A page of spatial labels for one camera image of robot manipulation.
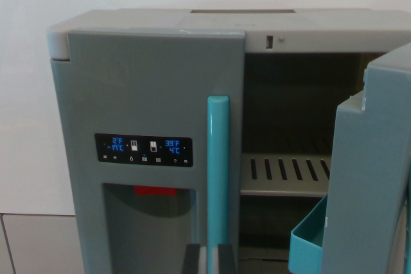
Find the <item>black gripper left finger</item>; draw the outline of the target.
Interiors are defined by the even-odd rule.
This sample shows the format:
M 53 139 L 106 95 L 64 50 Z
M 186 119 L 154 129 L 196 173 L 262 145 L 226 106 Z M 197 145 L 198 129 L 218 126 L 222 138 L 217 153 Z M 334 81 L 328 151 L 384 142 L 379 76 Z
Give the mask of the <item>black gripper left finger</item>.
M 200 244 L 188 244 L 186 246 L 182 274 L 198 274 L 200 248 Z

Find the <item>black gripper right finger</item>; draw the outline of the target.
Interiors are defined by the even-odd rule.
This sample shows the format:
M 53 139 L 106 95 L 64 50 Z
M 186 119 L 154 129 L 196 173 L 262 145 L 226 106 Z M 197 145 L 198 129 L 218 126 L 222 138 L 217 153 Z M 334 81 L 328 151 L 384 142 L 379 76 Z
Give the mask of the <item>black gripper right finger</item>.
M 218 273 L 236 274 L 234 255 L 230 244 L 218 245 Z

